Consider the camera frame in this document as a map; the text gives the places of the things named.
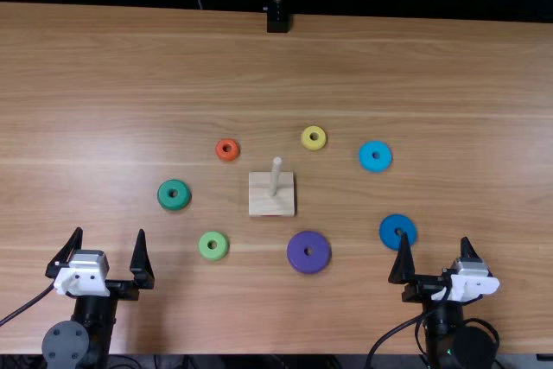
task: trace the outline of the yellow ring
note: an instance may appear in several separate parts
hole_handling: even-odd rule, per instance
[[[327,143],[327,134],[321,127],[311,125],[302,133],[303,147],[309,150],[322,149]]]

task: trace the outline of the green ring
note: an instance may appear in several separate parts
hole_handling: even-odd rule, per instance
[[[204,233],[198,241],[200,255],[210,261],[219,261],[228,252],[228,240],[220,232],[210,231]]]
[[[159,204],[169,211],[178,211],[189,202],[192,194],[183,181],[171,179],[163,183],[157,190]]]

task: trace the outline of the wooden peg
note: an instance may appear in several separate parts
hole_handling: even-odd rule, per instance
[[[294,174],[281,172],[283,159],[273,159],[270,172],[250,172],[250,216],[294,216]]]

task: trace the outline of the wood grain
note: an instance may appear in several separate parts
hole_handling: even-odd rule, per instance
[[[264,15],[0,4],[0,309],[40,292],[76,226],[128,277],[139,228],[156,289],[122,302],[112,352],[364,353],[419,313],[387,283],[378,225],[417,224],[417,270],[437,273],[468,236],[502,285],[467,308],[503,353],[551,353],[553,27],[535,23]],[[320,125],[311,152],[303,129]],[[241,156],[222,163],[222,137]],[[386,141],[382,175],[357,149]],[[297,216],[248,216],[248,172],[294,171]],[[169,178],[192,188],[164,212]],[[285,248],[323,232],[331,264],[305,277]],[[217,230],[217,264],[196,250]],[[0,353],[39,353],[73,301],[49,295],[0,330]],[[381,352],[414,353],[412,330]]]

